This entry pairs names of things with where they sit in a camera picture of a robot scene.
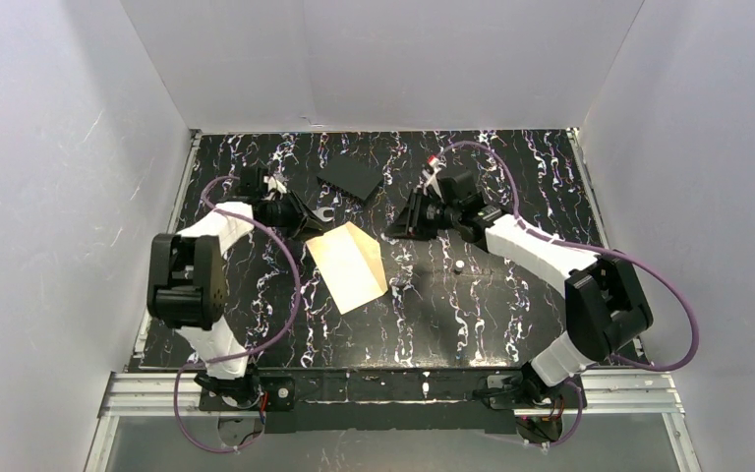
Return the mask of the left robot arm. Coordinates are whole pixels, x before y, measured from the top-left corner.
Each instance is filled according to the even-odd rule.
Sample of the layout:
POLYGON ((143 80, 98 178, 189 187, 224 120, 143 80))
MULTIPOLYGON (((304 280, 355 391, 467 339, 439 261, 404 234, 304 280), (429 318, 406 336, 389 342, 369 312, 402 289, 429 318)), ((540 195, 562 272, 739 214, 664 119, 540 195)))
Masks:
POLYGON ((160 233, 150 247, 146 308, 149 315, 182 336, 193 348, 199 368, 195 382, 204 392, 239 409, 262 409, 268 397, 252 355, 277 342, 278 332, 247 349, 226 319, 229 295, 226 253, 254 230, 279 247, 284 239, 307 241, 327 231, 333 219, 328 206, 309 207, 268 170, 244 167, 227 176, 231 192, 216 204, 203 190, 208 213, 175 233, 160 233))

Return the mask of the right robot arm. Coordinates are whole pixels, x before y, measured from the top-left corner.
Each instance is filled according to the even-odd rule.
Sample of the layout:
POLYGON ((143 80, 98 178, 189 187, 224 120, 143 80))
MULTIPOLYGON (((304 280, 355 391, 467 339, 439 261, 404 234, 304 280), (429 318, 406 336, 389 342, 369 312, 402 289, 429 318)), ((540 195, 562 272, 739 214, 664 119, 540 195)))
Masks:
POLYGON ((632 263, 601 250, 554 241, 502 206, 487 202, 468 172, 417 186, 383 233, 392 239, 428 241, 446 230, 529 270, 564 300, 563 333, 517 374, 477 392, 486 402, 502 396, 516 404, 552 399, 565 381, 606 361, 653 324, 632 263))

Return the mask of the cream paper envelope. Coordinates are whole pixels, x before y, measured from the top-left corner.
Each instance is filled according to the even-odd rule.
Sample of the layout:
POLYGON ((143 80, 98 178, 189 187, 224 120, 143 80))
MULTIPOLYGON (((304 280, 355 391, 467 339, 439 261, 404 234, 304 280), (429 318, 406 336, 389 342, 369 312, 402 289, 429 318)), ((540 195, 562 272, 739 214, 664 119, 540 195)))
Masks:
POLYGON ((387 292, 380 243, 354 223, 308 240, 307 247, 341 315, 387 292))

